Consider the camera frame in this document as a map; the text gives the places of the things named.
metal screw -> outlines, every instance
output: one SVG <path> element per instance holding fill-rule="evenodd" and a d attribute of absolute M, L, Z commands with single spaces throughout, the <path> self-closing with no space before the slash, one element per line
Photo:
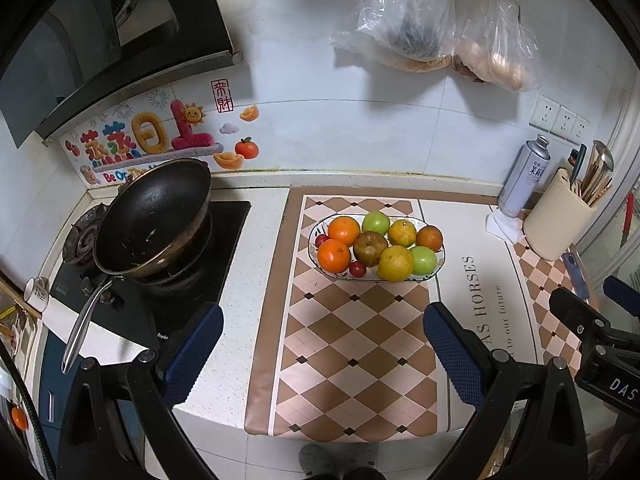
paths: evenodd
<path fill-rule="evenodd" d="M 95 359 L 93 357 L 88 357 L 87 359 L 82 359 L 80 363 L 80 367 L 82 370 L 88 370 L 95 364 Z"/>
<path fill-rule="evenodd" d="M 156 357 L 156 353 L 153 350 L 143 350 L 138 354 L 138 361 L 148 363 L 152 361 L 154 357 Z"/>
<path fill-rule="evenodd" d="M 560 356 L 554 357 L 553 358 L 553 362 L 554 362 L 554 366 L 558 370 L 564 370 L 566 368 L 566 361 L 564 360 L 564 358 L 562 358 Z"/>
<path fill-rule="evenodd" d="M 509 360 L 509 354 L 507 354 L 507 352 L 505 352 L 501 348 L 498 348 L 497 350 L 491 352 L 491 355 L 494 356 L 494 359 L 499 363 L 505 363 Z"/>

aerosol can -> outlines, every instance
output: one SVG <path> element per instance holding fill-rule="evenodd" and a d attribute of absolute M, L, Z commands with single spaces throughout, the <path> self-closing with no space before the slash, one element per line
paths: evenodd
<path fill-rule="evenodd" d="M 507 184 L 498 197 L 498 208 L 510 218 L 516 218 L 529 200 L 531 193 L 545 173 L 551 160 L 547 150 L 549 141 L 542 135 L 528 140 L 511 170 Z"/>

black pants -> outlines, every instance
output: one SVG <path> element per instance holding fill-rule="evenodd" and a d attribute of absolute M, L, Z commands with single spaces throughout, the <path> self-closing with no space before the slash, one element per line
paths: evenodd
<path fill-rule="evenodd" d="M 333 475 L 318 475 L 312 476 L 308 480 L 337 480 L 337 478 Z M 377 469 L 361 467 L 347 473 L 343 480 L 385 480 L 385 476 Z"/>

power outlet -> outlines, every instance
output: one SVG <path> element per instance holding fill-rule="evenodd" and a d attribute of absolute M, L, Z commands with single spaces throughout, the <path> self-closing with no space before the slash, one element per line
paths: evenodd
<path fill-rule="evenodd" d="M 571 129 L 569 136 L 571 137 L 571 140 L 582 143 L 582 140 L 587 136 L 590 129 L 591 123 L 584 117 L 580 117 L 580 115 L 578 115 L 575 118 L 574 127 Z"/>
<path fill-rule="evenodd" d="M 574 129 L 575 120 L 578 115 L 564 106 L 560 107 L 560 113 L 556 117 L 554 125 L 551 127 L 551 131 L 560 137 L 564 137 L 567 140 L 574 140 L 571 138 L 571 131 Z"/>
<path fill-rule="evenodd" d="M 543 96 L 542 94 L 539 94 L 538 99 L 536 100 L 536 105 L 533 107 L 529 124 L 542 128 L 548 132 L 556 122 L 559 111 L 560 105 L 558 103 Z"/>

green apple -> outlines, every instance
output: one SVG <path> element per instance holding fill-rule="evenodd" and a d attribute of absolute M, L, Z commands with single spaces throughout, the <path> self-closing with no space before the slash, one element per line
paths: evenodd
<path fill-rule="evenodd" d="M 380 235 L 386 235 L 389 231 L 391 220 L 381 211 L 371 211 L 362 221 L 362 231 L 373 231 Z"/>
<path fill-rule="evenodd" d="M 428 247 L 417 245 L 409 249 L 414 259 L 414 272 L 416 276 L 425 276 L 431 274 L 438 265 L 436 253 Z"/>

